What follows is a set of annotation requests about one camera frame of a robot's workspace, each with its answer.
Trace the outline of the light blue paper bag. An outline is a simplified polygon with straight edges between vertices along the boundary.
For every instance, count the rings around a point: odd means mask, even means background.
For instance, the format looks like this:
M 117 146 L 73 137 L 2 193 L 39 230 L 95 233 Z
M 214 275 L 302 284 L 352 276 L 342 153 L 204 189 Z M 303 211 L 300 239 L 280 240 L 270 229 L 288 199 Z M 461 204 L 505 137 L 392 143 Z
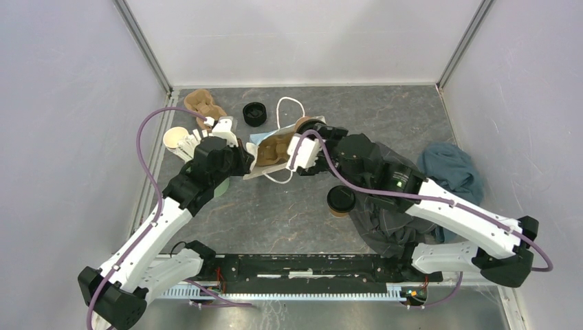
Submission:
M 295 123 L 284 126 L 281 123 L 280 106 L 283 101 L 294 102 L 299 106 L 300 116 Z M 243 176 L 243 180 L 251 180 L 258 177 L 265 177 L 276 184 L 287 184 L 293 177 L 293 172 L 287 168 L 290 159 L 288 148 L 301 124 L 306 124 L 308 120 L 319 120 L 326 122 L 324 116 L 306 115 L 303 104 L 288 96 L 280 98 L 276 104 L 277 129 L 267 133 L 255 133 L 250 135 L 247 147 L 251 148 L 251 153 L 255 156 L 250 173 Z

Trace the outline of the single brown pulp carrier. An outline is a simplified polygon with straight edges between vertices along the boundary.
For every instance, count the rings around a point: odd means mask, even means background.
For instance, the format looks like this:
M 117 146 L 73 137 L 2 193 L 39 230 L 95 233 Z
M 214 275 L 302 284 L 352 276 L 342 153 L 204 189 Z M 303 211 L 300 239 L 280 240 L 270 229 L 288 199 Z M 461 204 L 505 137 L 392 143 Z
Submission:
M 289 159 L 287 147 L 294 132 L 269 132 L 251 134 L 251 143 L 258 146 L 256 165 L 271 166 Z

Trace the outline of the black plastic cup lid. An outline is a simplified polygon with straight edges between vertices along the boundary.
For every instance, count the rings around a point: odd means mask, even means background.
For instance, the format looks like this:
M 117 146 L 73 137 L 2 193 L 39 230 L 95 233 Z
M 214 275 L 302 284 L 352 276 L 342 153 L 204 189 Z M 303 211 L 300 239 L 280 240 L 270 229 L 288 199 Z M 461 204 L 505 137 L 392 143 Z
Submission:
M 335 186 L 327 193 L 327 205 L 329 208 L 352 211 L 355 204 L 355 193 L 347 186 Z

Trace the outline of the brown pulp cup carriers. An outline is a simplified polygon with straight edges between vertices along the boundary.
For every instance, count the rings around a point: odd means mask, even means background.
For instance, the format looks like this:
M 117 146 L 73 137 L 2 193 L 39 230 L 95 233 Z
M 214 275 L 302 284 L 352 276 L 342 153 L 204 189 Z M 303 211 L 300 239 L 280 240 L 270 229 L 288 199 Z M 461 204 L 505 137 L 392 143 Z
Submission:
M 221 117 L 228 116 L 227 113 L 215 103 L 207 89 L 197 89 L 189 93 L 184 98 L 184 106 L 193 112 L 200 113 L 207 118 L 213 118 L 215 121 Z

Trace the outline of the brown paper coffee cup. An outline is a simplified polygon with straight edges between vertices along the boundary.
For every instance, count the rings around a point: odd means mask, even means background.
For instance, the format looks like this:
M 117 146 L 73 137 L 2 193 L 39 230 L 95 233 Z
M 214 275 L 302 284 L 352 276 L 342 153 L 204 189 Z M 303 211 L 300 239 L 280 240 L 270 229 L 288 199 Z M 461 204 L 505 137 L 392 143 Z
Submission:
M 335 218 L 343 218 L 343 217 L 347 217 L 350 213 L 350 210 L 336 210 L 333 208 L 329 209 L 331 215 Z

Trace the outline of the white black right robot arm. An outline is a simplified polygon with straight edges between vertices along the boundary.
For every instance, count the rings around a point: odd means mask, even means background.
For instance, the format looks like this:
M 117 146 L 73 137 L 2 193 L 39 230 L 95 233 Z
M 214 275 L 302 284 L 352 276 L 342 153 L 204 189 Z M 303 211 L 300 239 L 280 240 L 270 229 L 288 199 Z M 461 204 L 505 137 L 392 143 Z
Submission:
M 330 172 L 341 181 L 341 197 L 329 207 L 349 212 L 347 195 L 362 195 L 381 210 L 408 215 L 458 234 L 459 243 L 409 243 L 398 274 L 413 281 L 422 274 L 471 272 L 505 287 L 520 287 L 540 253 L 538 221 L 503 217 L 448 192 L 413 167 L 386 159 L 364 134 L 350 134 L 320 121 L 306 123 L 287 149 L 289 170 L 299 175 Z

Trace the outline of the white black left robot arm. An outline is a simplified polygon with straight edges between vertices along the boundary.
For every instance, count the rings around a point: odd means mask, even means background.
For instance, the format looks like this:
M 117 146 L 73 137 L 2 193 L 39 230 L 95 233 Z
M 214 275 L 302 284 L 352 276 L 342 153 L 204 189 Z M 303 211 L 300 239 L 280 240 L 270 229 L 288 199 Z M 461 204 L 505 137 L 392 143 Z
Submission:
M 131 238 L 100 267 L 79 273 L 87 303 L 88 329 L 130 329 L 148 305 L 170 288 L 196 276 L 208 280 L 216 271 L 213 258 L 190 248 L 153 266 L 161 249 L 210 200 L 231 176 L 250 173 L 255 151 L 242 142 L 205 137 L 194 157 L 161 191 L 158 205 Z

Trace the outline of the green cup holder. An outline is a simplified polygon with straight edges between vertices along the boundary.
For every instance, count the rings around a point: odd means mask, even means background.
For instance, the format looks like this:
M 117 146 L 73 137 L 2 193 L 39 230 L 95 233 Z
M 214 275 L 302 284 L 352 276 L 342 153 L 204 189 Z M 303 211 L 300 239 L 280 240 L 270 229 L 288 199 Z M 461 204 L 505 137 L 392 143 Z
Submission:
M 222 196 L 230 186 L 230 179 L 227 178 L 223 180 L 217 187 L 214 189 L 214 198 Z

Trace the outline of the white stir sticks bundle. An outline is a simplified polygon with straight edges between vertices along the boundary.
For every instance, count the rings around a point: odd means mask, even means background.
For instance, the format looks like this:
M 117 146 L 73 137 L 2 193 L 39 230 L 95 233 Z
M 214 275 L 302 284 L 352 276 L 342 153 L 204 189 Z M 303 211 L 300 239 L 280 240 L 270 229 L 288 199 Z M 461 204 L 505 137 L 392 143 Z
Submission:
M 203 138 L 208 136 L 208 131 L 194 130 L 192 134 L 186 134 L 177 139 L 177 146 L 173 153 L 184 162 L 189 162 L 194 157 L 196 147 L 200 145 Z

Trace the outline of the stack of black lids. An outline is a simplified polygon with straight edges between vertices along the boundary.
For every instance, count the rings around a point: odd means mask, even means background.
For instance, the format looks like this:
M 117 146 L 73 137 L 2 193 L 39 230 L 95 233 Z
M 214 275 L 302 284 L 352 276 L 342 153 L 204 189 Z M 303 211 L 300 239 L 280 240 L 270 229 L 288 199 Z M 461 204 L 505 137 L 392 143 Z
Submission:
M 261 102 L 251 102 L 242 109 L 245 123 L 251 127 L 259 127 L 267 121 L 267 109 Z

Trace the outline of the dark grey checked cloth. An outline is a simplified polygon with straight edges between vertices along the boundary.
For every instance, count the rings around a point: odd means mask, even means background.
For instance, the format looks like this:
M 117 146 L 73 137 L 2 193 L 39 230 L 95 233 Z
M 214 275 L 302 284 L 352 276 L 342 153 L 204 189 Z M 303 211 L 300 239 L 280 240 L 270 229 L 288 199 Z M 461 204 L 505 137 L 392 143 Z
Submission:
M 423 243 L 437 228 L 433 222 L 382 209 L 367 194 L 355 193 L 355 206 L 349 216 L 364 242 L 386 258 L 402 257 L 405 244 Z

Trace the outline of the teal blue cloth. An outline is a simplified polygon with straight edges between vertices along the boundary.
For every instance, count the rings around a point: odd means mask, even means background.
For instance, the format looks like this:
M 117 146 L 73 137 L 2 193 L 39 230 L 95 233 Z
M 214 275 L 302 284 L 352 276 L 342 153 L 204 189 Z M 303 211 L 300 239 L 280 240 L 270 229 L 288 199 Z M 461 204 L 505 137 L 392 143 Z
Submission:
M 420 153 L 417 168 L 448 192 L 475 205 L 484 199 L 484 183 L 472 158 L 449 142 L 433 142 Z

